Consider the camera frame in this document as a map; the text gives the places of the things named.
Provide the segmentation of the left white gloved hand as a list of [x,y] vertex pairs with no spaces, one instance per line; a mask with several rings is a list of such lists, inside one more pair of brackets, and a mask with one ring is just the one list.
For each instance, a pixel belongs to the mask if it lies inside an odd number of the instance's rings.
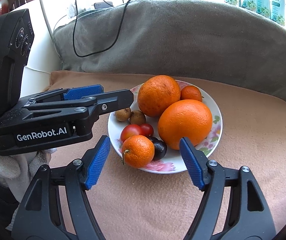
[[15,199],[21,202],[34,175],[40,166],[49,164],[56,148],[24,154],[0,155],[0,185],[8,188]]

